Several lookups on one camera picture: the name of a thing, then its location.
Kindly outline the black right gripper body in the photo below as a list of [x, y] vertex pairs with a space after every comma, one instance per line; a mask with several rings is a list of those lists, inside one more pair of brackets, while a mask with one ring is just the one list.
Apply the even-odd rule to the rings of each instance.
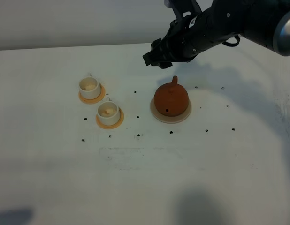
[[170, 23], [166, 36], [159, 42], [159, 63], [190, 62], [196, 57], [197, 49], [187, 37], [191, 22], [202, 13], [195, 0], [165, 0], [176, 19]]

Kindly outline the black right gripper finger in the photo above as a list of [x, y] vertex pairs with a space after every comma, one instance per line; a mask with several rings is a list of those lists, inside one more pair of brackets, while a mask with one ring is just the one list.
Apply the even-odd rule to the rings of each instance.
[[[157, 48], [158, 44], [162, 41], [162, 39], [156, 39], [151, 43], [151, 50], [154, 50]], [[156, 67], [160, 67], [161, 69], [166, 69], [169, 68], [171, 66], [173, 66], [173, 64], [171, 62], [162, 62], [162, 63], [152, 63], [151, 66], [156, 66]]]
[[152, 63], [172, 63], [171, 51], [168, 48], [167, 42], [162, 39], [156, 49], [143, 55], [143, 60], [147, 66], [151, 66]]

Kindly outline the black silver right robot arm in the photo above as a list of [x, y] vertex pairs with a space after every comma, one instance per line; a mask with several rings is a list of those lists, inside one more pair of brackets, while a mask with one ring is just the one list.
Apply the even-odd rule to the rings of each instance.
[[143, 55], [148, 66], [190, 62], [219, 44], [235, 47], [241, 37], [290, 56], [290, 0], [214, 0], [205, 11], [194, 0], [171, 0], [169, 6], [176, 19]]

